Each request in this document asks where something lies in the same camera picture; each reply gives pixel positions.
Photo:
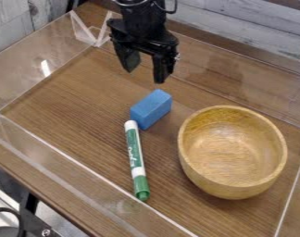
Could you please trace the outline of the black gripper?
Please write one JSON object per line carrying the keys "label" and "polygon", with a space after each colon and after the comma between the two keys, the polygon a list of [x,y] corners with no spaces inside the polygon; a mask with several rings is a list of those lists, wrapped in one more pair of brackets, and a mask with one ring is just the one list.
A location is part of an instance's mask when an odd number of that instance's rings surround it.
{"label": "black gripper", "polygon": [[123,69],[131,72],[140,64],[140,53],[152,57],[154,82],[164,83],[174,73],[175,36],[166,29],[166,19],[176,11],[164,3],[116,3],[122,17],[109,19],[109,38]]}

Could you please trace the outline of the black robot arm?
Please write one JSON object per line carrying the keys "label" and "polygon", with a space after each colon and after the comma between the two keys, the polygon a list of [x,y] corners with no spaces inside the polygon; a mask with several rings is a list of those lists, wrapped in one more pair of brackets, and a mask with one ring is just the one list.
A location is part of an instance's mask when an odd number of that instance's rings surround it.
{"label": "black robot arm", "polygon": [[131,72],[142,62],[140,53],[152,60],[154,83],[164,83],[174,73],[178,39],[166,29],[168,10],[164,0],[112,0],[120,8],[122,17],[108,19],[109,40],[123,69]]}

